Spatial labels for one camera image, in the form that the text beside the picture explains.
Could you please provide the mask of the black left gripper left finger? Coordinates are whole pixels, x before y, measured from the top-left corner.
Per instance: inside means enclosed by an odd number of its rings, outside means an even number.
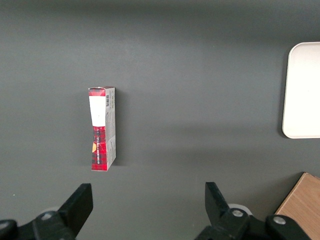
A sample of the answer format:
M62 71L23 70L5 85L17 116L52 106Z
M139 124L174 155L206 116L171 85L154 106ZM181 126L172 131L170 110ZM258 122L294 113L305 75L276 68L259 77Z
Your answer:
M13 219L0 221L2 240L75 240L93 210L90 183L82 183L58 210L48 210L18 226Z

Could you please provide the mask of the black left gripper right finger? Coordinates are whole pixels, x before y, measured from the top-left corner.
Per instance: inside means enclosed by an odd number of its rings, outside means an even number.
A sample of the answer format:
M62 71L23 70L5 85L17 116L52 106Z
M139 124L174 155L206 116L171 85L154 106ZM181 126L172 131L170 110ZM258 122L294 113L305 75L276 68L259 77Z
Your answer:
M205 209L210 225L204 229L206 240L309 240L292 218L269 215L265 221L238 207L231 208L216 183L205 183Z

